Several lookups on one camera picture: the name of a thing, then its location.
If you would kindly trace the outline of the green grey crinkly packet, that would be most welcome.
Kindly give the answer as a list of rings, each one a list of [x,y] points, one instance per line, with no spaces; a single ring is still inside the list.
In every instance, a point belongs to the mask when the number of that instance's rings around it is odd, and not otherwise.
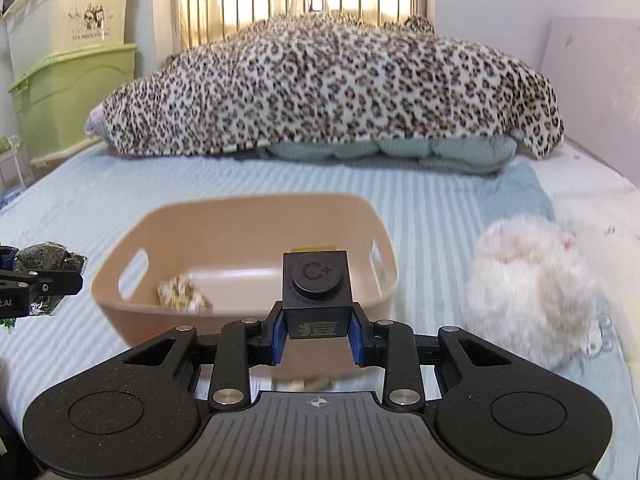
[[[1,266],[1,271],[26,273],[27,271],[74,271],[82,275],[87,258],[70,252],[64,245],[45,242],[19,249],[12,266]],[[60,302],[76,295],[36,295],[30,291],[30,313],[33,316],[52,315]],[[1,327],[12,330],[19,318],[2,318]]]

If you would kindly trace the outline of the wooden clothespin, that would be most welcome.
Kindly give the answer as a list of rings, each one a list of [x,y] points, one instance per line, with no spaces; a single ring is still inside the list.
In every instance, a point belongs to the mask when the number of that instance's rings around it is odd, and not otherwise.
[[[272,388],[274,391],[285,392],[329,391],[332,388],[332,379],[327,374],[302,378],[276,378],[272,381]]]

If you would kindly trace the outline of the black cube box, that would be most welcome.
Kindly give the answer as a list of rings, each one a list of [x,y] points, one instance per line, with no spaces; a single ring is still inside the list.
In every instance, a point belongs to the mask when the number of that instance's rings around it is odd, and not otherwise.
[[[282,308],[291,339],[345,337],[353,303],[347,252],[283,255]]]

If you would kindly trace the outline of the floral fabric bundle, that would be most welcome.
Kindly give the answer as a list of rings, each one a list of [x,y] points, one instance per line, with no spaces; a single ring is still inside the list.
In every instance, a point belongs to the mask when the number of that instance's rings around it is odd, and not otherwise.
[[[212,304],[185,275],[177,275],[168,281],[162,281],[156,288],[160,305],[183,312],[204,312]]]

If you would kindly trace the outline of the leopard print blanket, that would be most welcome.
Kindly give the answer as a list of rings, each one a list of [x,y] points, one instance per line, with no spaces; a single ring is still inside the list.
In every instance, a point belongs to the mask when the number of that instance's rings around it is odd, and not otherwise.
[[[544,159],[564,122],[552,83],[520,58],[420,16],[373,25],[311,12],[175,55],[112,91],[85,132],[132,157],[512,134]]]

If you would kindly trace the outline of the cream plastic storage box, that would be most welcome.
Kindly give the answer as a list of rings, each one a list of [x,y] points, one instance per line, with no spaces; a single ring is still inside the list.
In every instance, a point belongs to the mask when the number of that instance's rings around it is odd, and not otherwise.
[[[3,14],[13,75],[53,55],[125,42],[127,0],[14,0]]]

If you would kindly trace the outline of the white fluffy plush toy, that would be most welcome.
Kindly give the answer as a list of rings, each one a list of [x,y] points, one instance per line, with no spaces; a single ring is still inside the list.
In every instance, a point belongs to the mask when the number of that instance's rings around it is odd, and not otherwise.
[[[477,237],[463,326],[517,356],[558,370],[618,344],[639,357],[638,250],[587,222],[519,214]]]

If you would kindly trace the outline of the striped light blue bedsheet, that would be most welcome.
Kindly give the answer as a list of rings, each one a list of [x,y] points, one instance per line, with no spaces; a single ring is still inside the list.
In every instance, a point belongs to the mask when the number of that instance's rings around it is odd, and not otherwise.
[[[1,208],[1,243],[19,248],[52,240],[88,258],[82,294],[52,316],[21,318],[1,329],[1,409],[20,429],[24,411],[57,382],[126,349],[91,299],[90,281],[112,247],[151,210],[197,198],[284,192],[342,192],[364,197],[384,221],[399,266],[392,313],[416,332],[433,333],[460,315],[463,277],[474,238],[492,219],[532,206],[552,214],[576,240],[631,241],[631,224],[575,212],[638,191],[625,178],[569,148],[546,160],[516,156],[495,177],[439,174],[416,162],[296,164],[275,158],[123,159],[103,144],[88,148]],[[631,385],[628,323],[615,313],[613,350],[579,358],[562,371],[595,388],[614,418],[601,479],[639,479],[639,386]],[[635,336],[628,336],[634,342]]]

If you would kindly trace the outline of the teal quilted pillow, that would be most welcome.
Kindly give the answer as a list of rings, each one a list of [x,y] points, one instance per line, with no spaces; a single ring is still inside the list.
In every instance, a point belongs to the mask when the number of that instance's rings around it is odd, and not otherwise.
[[[438,172],[488,176],[506,168],[518,144],[510,136],[468,136],[441,139],[383,139],[349,143],[280,142],[260,151],[292,162],[415,162]]]

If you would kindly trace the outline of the beige plastic storage bin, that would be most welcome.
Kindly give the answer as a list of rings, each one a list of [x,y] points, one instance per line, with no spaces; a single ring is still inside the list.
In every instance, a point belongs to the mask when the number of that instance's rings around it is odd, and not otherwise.
[[[352,296],[385,318],[399,281],[383,220],[364,198],[285,193],[191,200],[144,216],[112,249],[91,286],[94,301],[130,346],[177,325],[215,333],[243,316],[262,318],[282,292],[287,252],[344,250]],[[212,310],[163,307],[157,286],[190,278]]]

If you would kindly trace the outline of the green plastic storage box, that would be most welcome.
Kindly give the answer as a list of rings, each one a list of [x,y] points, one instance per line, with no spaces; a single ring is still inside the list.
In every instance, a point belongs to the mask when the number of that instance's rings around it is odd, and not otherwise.
[[[9,88],[20,138],[33,164],[70,156],[90,142],[91,110],[134,78],[135,44],[109,44],[44,58]]]

